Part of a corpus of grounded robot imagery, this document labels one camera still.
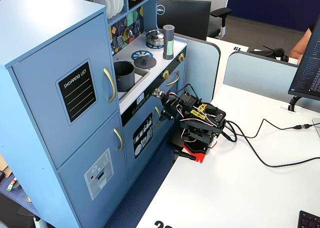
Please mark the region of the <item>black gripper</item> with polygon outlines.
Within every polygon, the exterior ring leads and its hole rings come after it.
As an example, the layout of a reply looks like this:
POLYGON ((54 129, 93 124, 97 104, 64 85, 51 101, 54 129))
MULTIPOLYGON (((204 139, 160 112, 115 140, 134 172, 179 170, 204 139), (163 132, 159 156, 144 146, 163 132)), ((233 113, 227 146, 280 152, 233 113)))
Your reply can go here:
POLYGON ((161 103, 163 109, 160 113, 160 121, 172 120, 174 118, 175 122, 180 122, 184 118, 180 99, 176 93, 161 94, 161 103))

